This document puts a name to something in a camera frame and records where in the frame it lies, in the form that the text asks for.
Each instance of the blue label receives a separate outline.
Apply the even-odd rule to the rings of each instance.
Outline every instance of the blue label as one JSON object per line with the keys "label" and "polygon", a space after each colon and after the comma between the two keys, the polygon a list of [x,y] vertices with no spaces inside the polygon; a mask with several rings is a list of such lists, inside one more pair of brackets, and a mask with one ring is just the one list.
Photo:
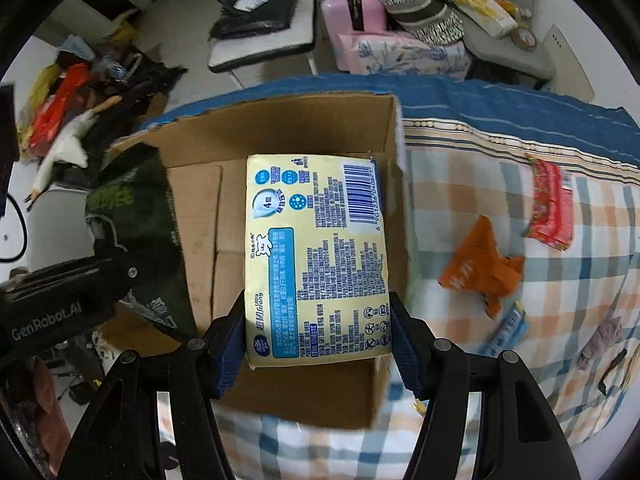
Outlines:
{"label": "blue label", "polygon": [[318,357],[318,325],[309,325],[309,345],[311,346],[311,357]]}
{"label": "blue label", "polygon": [[255,174],[255,183],[266,184],[270,178],[271,175],[267,170],[258,171],[258,173]]}
{"label": "blue label", "polygon": [[269,355],[269,343],[267,342],[267,338],[263,335],[257,335],[254,337],[254,350],[258,355],[262,357],[267,357]]}
{"label": "blue label", "polygon": [[300,211],[306,207],[306,198],[300,194],[292,195],[292,197],[289,198],[289,205],[292,209]]}
{"label": "blue label", "polygon": [[280,168],[277,166],[271,167],[271,183],[276,184],[280,181]]}
{"label": "blue label", "polygon": [[291,227],[269,229],[269,304],[273,356],[298,357],[296,267]]}
{"label": "blue label", "polygon": [[295,184],[298,181],[298,174],[295,171],[287,170],[282,173],[284,184]]}

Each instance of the patterned bag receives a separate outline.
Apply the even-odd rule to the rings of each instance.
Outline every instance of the patterned bag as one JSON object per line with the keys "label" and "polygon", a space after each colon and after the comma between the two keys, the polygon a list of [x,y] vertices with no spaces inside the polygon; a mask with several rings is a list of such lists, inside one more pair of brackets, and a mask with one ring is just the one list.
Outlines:
{"label": "patterned bag", "polygon": [[418,40],[449,44],[464,36],[462,19],[444,0],[381,0],[391,16]]}

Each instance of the pink package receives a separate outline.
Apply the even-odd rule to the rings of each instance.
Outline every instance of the pink package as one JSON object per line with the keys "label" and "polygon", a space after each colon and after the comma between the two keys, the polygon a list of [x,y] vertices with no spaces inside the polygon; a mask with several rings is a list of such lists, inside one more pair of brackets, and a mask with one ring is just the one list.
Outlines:
{"label": "pink package", "polygon": [[465,45],[428,45],[407,32],[340,33],[342,60],[352,74],[449,75],[464,79],[470,61]]}
{"label": "pink package", "polygon": [[348,70],[338,36],[340,32],[386,30],[385,6],[380,0],[321,0],[320,8],[339,70]]}

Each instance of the checkered bedsheet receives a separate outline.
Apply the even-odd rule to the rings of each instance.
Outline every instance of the checkered bedsheet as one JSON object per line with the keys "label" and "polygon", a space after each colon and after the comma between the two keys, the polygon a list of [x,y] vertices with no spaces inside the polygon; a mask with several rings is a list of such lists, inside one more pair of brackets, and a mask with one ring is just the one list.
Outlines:
{"label": "checkered bedsheet", "polygon": [[[599,108],[545,92],[480,81],[418,76],[328,75],[288,78],[185,105],[154,119],[166,123],[247,99],[306,92],[391,92],[401,103],[408,150],[408,219],[412,242],[412,315],[466,350],[477,349],[498,321],[473,293],[440,288],[436,279],[479,214],[494,225],[504,255],[524,254],[520,299],[530,328],[516,347],[538,380],[572,446],[597,433],[623,397],[626,362],[638,345],[640,131],[623,110]],[[559,253],[522,238],[532,209],[524,153],[538,153],[572,174],[574,242]],[[606,316],[620,316],[621,341],[590,370],[575,367],[584,343]],[[596,384],[622,348],[624,364]],[[308,428],[270,416],[214,407],[238,478],[401,479],[422,423],[396,370],[372,430]],[[458,469],[469,478],[475,457],[479,396],[470,396]]]}
{"label": "checkered bedsheet", "polygon": [[[479,214],[493,223],[498,249],[524,254],[520,300],[530,327],[515,348],[538,381],[572,446],[604,427],[621,393],[625,366],[597,383],[622,348],[638,345],[640,264],[636,207],[640,172],[572,148],[488,135],[455,120],[404,120],[407,145],[408,231],[412,260],[412,315],[467,351],[476,351],[497,322],[472,292],[436,282]],[[532,214],[532,172],[525,153],[544,156],[572,173],[574,241],[560,252],[523,238]],[[621,316],[623,338],[590,370],[575,367],[580,350],[604,317]],[[373,430],[335,431],[216,409],[226,452],[238,478],[401,479],[421,416],[396,370]],[[479,395],[470,397],[459,478],[475,460]]]}

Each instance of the blue gripper pad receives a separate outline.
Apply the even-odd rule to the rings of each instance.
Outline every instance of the blue gripper pad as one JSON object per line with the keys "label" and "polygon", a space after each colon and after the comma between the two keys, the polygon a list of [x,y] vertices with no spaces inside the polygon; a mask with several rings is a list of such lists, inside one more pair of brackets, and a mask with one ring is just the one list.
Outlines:
{"label": "blue gripper pad", "polygon": [[391,333],[391,349],[404,387],[417,397],[422,389],[420,362],[407,333],[402,328],[393,309],[391,309]]}
{"label": "blue gripper pad", "polygon": [[217,399],[236,382],[245,351],[244,316],[240,316],[229,330],[222,352],[216,358],[219,373],[213,391]]}

